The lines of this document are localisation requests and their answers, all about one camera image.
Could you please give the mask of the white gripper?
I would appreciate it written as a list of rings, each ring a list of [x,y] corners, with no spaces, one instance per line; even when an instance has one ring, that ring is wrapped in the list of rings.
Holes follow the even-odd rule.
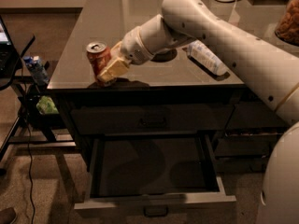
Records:
[[[100,66],[100,72],[96,76],[104,83],[124,75],[129,70],[130,63],[141,65],[153,58],[153,54],[143,44],[140,26],[128,32],[122,42],[118,42],[110,53],[113,58]]]

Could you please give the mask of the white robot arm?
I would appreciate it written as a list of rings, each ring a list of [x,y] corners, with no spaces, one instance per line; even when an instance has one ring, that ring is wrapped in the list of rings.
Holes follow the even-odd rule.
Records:
[[[299,59],[216,17],[201,0],[163,0],[162,13],[128,32],[97,76],[108,82],[131,64],[199,39],[291,127],[263,178],[256,224],[299,224]]]

